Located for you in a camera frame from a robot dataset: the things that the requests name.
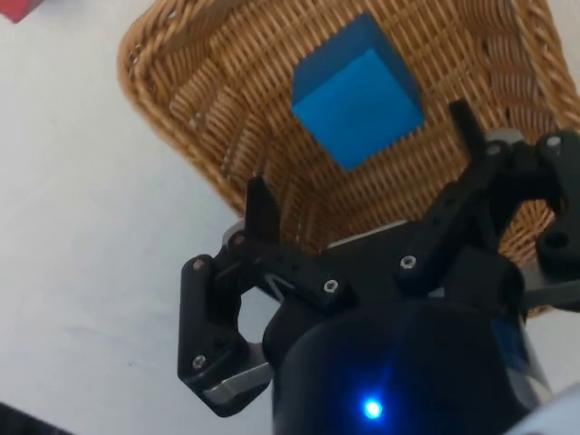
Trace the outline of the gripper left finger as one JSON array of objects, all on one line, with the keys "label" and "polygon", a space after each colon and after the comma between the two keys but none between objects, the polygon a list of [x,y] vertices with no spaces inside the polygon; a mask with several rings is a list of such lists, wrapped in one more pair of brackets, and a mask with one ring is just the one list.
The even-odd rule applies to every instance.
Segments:
[{"label": "gripper left finger", "polygon": [[[178,377],[219,417],[241,412],[301,336],[353,304],[346,278],[281,243],[280,220],[266,182],[252,178],[240,227],[216,256],[196,256],[181,270]],[[238,326],[242,296],[254,288],[280,304],[258,343]]]}]

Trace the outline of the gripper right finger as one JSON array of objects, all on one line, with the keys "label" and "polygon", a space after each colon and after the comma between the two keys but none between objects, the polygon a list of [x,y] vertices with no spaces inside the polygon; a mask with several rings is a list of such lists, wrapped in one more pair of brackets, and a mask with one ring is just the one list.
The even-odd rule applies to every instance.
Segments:
[{"label": "gripper right finger", "polygon": [[[578,132],[555,131],[530,145],[516,130],[484,132],[465,100],[452,102],[449,113],[469,164],[403,245],[398,290],[425,297],[442,288],[450,300],[491,312],[578,311]],[[524,274],[498,250],[517,210],[533,200],[545,201],[556,218],[536,239],[536,271]]]}]

